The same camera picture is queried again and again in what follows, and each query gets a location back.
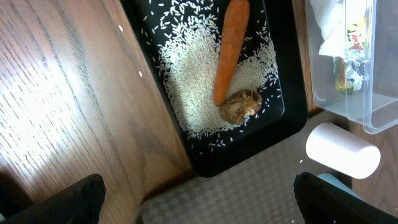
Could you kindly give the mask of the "dark brown serving tray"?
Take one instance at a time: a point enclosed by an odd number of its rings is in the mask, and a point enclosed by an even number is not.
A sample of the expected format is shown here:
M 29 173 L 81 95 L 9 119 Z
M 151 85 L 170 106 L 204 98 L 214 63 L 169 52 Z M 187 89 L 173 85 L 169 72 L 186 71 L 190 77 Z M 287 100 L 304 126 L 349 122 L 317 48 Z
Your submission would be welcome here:
M 308 158 L 305 144 L 319 124 L 348 129 L 348 120 L 323 111 L 293 136 L 211 177 L 196 177 L 143 203 L 135 223 L 303 223 L 294 179 L 331 170 Z

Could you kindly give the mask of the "dark blue plate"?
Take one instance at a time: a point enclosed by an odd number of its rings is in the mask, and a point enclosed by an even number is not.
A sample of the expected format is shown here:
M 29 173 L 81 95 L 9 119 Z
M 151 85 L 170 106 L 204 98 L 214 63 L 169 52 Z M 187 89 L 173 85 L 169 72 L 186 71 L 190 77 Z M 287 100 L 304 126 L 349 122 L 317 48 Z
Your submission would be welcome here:
M 342 181 L 337 179 L 332 174 L 323 173 L 323 174 L 318 175 L 318 178 L 320 178 L 320 179 L 324 180 L 325 182 L 328 182 L 329 184 L 334 185 L 335 187 L 345 191 L 346 193 L 362 200 L 362 198 L 359 195 L 357 195 L 355 192 L 353 192 L 347 185 L 342 183 Z

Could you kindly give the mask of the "green snack wrapper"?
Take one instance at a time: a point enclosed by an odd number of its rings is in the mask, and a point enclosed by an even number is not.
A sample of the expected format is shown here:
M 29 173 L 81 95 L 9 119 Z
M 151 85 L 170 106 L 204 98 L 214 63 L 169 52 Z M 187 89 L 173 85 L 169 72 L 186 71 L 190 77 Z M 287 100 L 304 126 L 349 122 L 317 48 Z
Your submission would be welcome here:
M 352 95 L 362 89 L 365 64 L 366 16 L 348 26 L 343 57 L 334 57 L 336 90 Z

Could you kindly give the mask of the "clear plastic bin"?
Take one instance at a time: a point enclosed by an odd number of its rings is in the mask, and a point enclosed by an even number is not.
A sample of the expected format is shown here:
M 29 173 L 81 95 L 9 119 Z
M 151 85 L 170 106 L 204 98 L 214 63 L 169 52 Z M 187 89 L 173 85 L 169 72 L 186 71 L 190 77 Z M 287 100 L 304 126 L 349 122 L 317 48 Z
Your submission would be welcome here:
M 336 90 L 331 56 L 319 54 L 321 30 L 305 3 L 312 92 L 317 107 L 362 124 L 369 134 L 397 124 L 397 0 L 366 1 L 365 64 L 362 89 Z

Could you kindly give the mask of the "white rice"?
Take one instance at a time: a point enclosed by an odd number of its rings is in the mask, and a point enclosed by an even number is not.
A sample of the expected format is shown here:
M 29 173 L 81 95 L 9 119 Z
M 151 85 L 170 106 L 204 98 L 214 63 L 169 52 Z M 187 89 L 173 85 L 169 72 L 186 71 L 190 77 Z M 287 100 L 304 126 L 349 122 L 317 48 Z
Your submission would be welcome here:
M 192 149 L 200 154 L 225 148 L 244 134 L 282 116 L 276 52 L 262 2 L 251 1 L 250 18 L 229 94 L 252 90 L 262 97 L 242 124 L 221 119 L 213 102 L 222 26 L 228 1 L 147 0 L 137 3 L 141 36 Z

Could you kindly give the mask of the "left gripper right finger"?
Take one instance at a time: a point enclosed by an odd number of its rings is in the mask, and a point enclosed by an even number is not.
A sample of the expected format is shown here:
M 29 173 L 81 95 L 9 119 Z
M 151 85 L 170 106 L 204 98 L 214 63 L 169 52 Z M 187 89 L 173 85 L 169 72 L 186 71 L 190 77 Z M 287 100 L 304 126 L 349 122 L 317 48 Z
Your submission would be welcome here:
M 396 217 L 309 172 L 296 176 L 294 194 L 305 223 L 397 224 Z

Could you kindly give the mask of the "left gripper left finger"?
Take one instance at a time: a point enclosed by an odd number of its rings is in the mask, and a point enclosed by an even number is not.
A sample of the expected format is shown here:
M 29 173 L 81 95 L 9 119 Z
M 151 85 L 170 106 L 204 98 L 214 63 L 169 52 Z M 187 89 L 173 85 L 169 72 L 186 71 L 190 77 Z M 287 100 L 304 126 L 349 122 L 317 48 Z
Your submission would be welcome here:
M 1 223 L 97 224 L 106 187 L 99 174 L 91 174 L 25 210 L 1 194 Z

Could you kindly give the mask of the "white plastic cup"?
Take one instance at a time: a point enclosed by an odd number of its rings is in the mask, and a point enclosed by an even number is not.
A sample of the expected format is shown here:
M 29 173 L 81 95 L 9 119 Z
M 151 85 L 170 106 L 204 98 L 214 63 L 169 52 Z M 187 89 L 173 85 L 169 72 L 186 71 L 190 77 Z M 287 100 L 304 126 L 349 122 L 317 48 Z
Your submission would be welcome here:
M 381 160 L 375 145 L 329 122 L 312 130 L 305 149 L 310 159 L 355 179 L 369 177 Z

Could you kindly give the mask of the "black rectangular tray bin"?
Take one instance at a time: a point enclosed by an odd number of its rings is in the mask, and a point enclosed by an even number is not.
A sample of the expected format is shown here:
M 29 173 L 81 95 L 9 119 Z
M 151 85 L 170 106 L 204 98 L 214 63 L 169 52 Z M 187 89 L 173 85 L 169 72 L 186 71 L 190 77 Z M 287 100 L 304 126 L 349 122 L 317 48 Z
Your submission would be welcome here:
M 195 172 L 201 177 L 214 177 L 263 150 L 299 132 L 307 122 L 308 108 L 300 59 L 299 43 L 291 1 L 250 0 L 248 33 L 258 27 L 256 20 L 271 26 L 271 40 L 276 51 L 279 77 L 276 82 L 260 88 L 265 101 L 261 113 L 235 131 L 222 131 L 220 137 L 193 139 L 177 121 L 171 100 L 166 94 L 163 71 L 153 61 L 160 55 L 157 44 L 166 40 L 153 34 L 155 20 L 165 9 L 146 0 L 121 0 L 144 58 L 166 105 L 175 129 Z

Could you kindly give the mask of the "orange carrot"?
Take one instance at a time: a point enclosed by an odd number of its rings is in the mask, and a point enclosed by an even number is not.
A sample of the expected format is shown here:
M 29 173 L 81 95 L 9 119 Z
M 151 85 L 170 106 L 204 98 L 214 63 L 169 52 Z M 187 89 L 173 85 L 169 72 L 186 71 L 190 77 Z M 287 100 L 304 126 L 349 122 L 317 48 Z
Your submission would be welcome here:
M 241 53 L 250 14 L 248 0 L 231 0 L 224 15 L 213 102 L 224 102 Z

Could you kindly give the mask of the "white tissue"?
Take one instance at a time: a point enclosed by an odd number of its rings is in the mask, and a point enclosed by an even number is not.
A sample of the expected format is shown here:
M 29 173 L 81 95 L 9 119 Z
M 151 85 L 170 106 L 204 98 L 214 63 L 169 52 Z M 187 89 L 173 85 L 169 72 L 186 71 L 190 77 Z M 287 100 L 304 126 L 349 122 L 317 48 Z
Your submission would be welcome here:
M 366 1 L 309 0 L 323 43 L 319 54 L 345 56 L 347 50 L 364 50 L 366 29 Z

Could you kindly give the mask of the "brown food scrap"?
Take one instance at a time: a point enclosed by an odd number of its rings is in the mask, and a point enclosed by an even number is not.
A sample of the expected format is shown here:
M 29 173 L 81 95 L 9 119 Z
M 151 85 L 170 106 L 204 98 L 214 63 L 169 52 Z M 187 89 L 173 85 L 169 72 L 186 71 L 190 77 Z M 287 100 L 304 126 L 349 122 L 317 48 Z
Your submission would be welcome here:
M 262 105 L 262 96 L 255 91 L 243 89 L 232 94 L 219 107 L 223 120 L 240 125 L 248 116 L 257 114 Z

